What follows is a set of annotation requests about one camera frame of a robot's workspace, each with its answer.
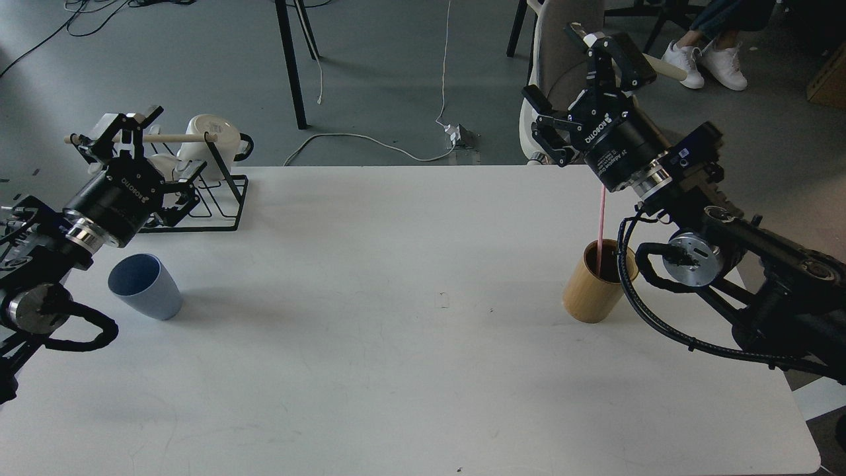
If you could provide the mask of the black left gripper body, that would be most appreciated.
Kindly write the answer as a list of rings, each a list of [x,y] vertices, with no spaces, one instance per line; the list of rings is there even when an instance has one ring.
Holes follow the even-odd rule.
[[[115,159],[63,207],[67,216],[99,226],[109,244],[124,248],[163,203],[165,178],[147,159]]]

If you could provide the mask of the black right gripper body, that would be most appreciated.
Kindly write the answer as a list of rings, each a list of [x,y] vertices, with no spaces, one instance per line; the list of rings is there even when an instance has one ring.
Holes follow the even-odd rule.
[[[670,148],[634,96],[581,95],[569,115],[581,124],[570,134],[571,144],[610,192],[629,186]]]

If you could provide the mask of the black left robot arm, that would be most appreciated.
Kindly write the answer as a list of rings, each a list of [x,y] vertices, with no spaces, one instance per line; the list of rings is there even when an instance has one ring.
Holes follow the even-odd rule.
[[[40,348],[88,352],[118,336],[117,323],[74,302],[63,286],[72,269],[87,270],[105,244],[125,247],[142,229],[173,227],[200,201],[194,181],[203,165],[167,180],[145,156],[144,129],[161,115],[105,114],[69,143],[100,171],[57,212],[34,196],[8,210],[2,237],[2,402],[17,395],[17,373]]]

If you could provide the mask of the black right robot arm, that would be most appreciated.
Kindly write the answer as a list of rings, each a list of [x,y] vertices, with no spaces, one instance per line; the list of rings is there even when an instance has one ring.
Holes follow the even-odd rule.
[[[589,34],[575,22],[564,33],[586,59],[586,85],[564,110],[536,85],[525,87],[537,112],[533,138],[562,167],[583,159],[608,192],[634,190],[635,214],[617,232],[622,247],[640,222],[677,226],[665,242],[638,245],[638,271],[656,288],[699,296],[731,324],[738,346],[698,340],[661,320],[619,254],[623,294],[638,316],[689,350],[844,383],[844,264],[761,228],[759,215],[744,219],[717,187],[722,134],[713,124],[668,142],[636,104],[633,93],[658,72],[628,35]]]

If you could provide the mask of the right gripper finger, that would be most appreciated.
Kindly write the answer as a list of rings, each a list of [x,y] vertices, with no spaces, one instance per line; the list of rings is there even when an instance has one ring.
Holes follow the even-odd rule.
[[[584,37],[584,43],[588,46],[586,96],[629,97],[658,78],[647,57],[624,32],[590,33]]]
[[[527,165],[583,165],[584,154],[569,143],[569,132],[554,126],[556,111],[537,85],[522,90],[521,150]]]

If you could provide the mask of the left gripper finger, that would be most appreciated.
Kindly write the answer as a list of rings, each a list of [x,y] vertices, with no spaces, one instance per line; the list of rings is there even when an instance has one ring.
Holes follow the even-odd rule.
[[[160,117],[164,108],[150,106],[145,112],[115,112],[104,114],[88,135],[75,134],[73,146],[87,160],[108,166],[118,157],[143,159],[145,149],[142,142],[144,129]]]
[[[184,219],[200,202],[200,194],[194,182],[208,163],[203,160],[179,159],[175,169],[175,180],[163,178],[163,201],[151,214],[151,227],[174,227]]]

